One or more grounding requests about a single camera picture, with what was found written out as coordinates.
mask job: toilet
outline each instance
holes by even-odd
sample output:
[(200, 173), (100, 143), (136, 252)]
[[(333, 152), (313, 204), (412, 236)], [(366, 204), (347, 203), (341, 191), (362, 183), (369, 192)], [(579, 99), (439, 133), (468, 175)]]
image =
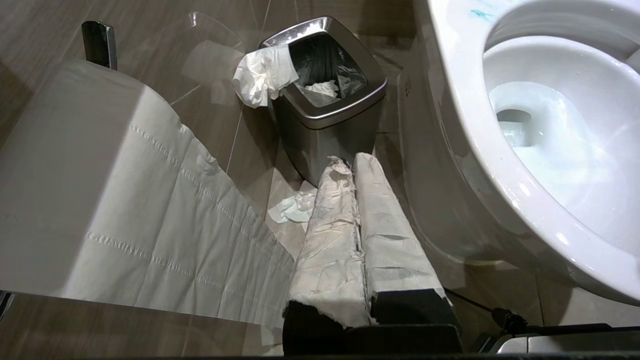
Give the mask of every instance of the toilet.
[(413, 6), (398, 101), (422, 239), (640, 305), (640, 2)]

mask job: stainless steel trash can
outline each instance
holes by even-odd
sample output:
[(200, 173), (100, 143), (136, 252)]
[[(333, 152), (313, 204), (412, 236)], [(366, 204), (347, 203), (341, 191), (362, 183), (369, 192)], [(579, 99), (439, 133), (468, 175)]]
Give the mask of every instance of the stainless steel trash can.
[[(373, 151), (387, 79), (367, 48), (331, 17), (292, 26), (260, 47), (281, 44), (289, 44), (300, 79), (269, 107), (291, 162), (318, 186), (329, 156), (352, 163), (356, 153)], [(335, 99), (305, 88), (331, 80)]]

